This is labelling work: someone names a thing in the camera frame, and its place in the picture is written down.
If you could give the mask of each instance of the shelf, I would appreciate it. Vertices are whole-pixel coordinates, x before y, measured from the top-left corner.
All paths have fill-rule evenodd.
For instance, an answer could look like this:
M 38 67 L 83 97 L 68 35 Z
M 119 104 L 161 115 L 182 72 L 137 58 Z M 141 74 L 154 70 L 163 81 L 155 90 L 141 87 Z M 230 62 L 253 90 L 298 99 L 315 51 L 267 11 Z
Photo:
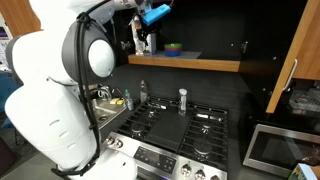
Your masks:
M 139 64 L 148 66 L 164 66 L 187 69 L 215 70 L 238 72 L 240 61 L 235 60 L 210 60 L 210 59 L 190 59 L 190 58 L 169 58 L 158 56 L 136 56 L 128 57 L 129 64 Z

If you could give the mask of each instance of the gas stove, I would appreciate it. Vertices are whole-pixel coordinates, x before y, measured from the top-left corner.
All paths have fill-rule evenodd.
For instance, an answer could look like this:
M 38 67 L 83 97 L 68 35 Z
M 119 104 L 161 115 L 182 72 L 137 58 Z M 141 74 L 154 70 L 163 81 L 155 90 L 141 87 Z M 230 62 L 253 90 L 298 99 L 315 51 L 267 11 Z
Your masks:
M 106 139 L 137 160 L 140 179 L 227 179 L 228 111 L 150 96 Z

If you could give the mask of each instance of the stainless steel appliance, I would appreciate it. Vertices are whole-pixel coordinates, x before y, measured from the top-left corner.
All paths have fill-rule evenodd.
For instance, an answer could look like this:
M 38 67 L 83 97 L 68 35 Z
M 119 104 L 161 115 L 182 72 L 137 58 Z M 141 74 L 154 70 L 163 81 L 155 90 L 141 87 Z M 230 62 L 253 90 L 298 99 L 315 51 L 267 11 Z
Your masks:
M 320 136 L 258 124 L 243 164 L 288 177 L 297 163 L 320 164 Z
M 224 109 L 149 97 L 105 143 L 137 161 L 138 179 L 227 179 Z

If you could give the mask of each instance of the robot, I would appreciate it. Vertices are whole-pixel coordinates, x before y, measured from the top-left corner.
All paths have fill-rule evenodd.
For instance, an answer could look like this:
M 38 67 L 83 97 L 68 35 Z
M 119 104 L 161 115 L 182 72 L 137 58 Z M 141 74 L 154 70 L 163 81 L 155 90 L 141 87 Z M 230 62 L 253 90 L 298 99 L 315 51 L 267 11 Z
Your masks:
M 112 21 L 118 10 L 137 8 L 142 16 L 153 14 L 149 2 L 30 0 L 30 4 L 42 31 L 14 38 L 6 49 L 13 75 L 23 83 L 5 105 L 11 122 L 57 164 L 52 171 L 58 176 L 136 179 L 133 158 L 100 147 L 88 85 L 105 80 L 115 66 L 101 25 Z

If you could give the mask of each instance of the kitchen sink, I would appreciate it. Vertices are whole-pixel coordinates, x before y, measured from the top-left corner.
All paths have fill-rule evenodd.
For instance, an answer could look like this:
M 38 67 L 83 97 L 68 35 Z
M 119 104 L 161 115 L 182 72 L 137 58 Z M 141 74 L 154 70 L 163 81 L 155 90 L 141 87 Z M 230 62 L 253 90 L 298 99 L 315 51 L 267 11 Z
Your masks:
M 126 109 L 123 105 L 110 104 L 106 99 L 93 99 L 92 106 L 99 129 L 106 126 Z

